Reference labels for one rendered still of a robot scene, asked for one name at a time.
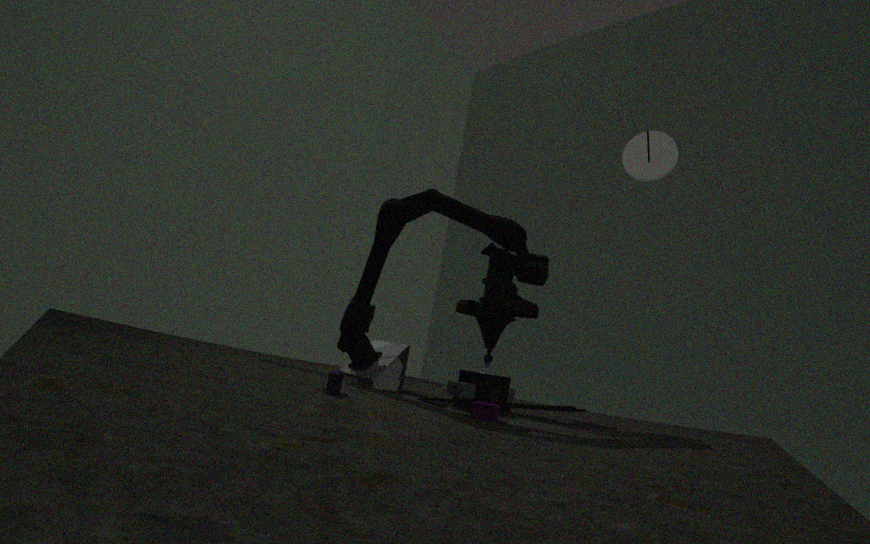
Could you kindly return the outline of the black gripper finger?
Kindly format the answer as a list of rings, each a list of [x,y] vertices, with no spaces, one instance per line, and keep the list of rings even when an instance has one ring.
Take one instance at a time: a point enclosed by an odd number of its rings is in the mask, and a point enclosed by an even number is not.
[[[476,317],[479,322],[479,329],[481,331],[481,335],[484,340],[485,348],[489,348],[488,343],[488,329],[489,329],[489,316],[484,315],[483,313],[474,313],[472,316]]]
[[[502,332],[512,321],[515,319],[501,313],[489,314],[488,343],[490,349],[495,348]]]

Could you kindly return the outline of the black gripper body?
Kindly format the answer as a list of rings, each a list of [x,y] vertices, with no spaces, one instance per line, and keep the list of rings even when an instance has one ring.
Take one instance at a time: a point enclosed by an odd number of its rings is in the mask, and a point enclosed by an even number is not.
[[[513,318],[515,313],[523,313],[527,319],[538,319],[539,309],[535,303],[527,299],[511,299],[513,277],[502,274],[488,274],[485,284],[485,296],[479,297],[479,302],[472,299],[460,299],[457,303],[456,312],[472,316],[474,313],[489,314],[501,313]]]

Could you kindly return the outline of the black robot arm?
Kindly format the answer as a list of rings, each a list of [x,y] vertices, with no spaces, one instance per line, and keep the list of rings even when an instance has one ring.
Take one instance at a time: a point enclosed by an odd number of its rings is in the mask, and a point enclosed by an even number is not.
[[[481,251],[490,256],[488,274],[502,274],[523,283],[544,286],[549,280],[549,257],[529,253],[526,247],[527,234],[516,221],[485,214],[478,209],[461,203],[437,190],[426,190],[402,199],[391,198],[382,203],[372,250],[369,254],[357,293],[351,299],[342,317],[342,335],[337,344],[343,352],[349,353],[350,368],[365,371],[375,359],[381,356],[376,352],[364,333],[369,333],[369,325],[374,318],[375,306],[370,305],[375,284],[380,277],[382,264],[385,263],[391,244],[397,239],[410,220],[428,212],[437,212],[485,233],[505,249],[491,242]],[[513,255],[509,251],[515,251]]]

